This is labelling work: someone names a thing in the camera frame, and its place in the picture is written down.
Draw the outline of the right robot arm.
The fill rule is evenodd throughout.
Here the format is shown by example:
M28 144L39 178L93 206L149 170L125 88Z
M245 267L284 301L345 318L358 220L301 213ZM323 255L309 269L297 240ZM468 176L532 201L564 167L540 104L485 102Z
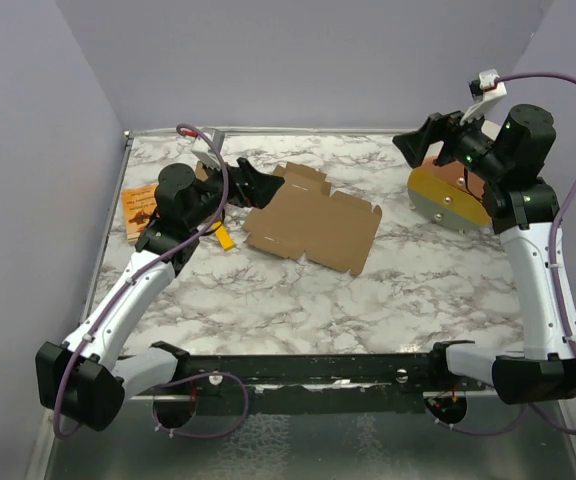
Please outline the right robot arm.
M435 165L458 162L484 182L482 203L508 256L523 319L522 352L483 349L470 341L439 346L443 357L427 367L429 383L449 391L463 377L493 387L506 404L576 397L576 311L567 281L559 204L539 173L556 139L553 116L519 104L496 138L483 122L463 122L463 112L434 113L394 145L411 167L441 143Z

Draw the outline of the brown cardboard box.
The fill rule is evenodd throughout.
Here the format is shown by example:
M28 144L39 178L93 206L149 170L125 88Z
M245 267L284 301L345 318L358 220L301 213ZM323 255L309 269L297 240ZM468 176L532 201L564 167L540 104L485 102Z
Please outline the brown cardboard box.
M332 270L361 274L381 208L333 190L325 173L305 165L288 162L273 174L284 183L265 207L250 211L242 226L246 243L284 259L305 257Z

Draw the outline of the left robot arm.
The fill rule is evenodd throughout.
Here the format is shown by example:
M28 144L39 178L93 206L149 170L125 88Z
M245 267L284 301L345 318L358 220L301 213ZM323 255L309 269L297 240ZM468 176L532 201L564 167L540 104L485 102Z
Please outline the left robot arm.
M41 404L52 410L53 429L62 417L95 431L107 428L125 400L160 387L174 395L188 385L181 364L186 352L157 342L123 359L125 342L151 303L179 275L218 220L226 204L262 209L284 180L257 171L245 158L223 164L199 179L185 164L162 169L156 208L116 284L92 314L59 344L44 343L35 357Z

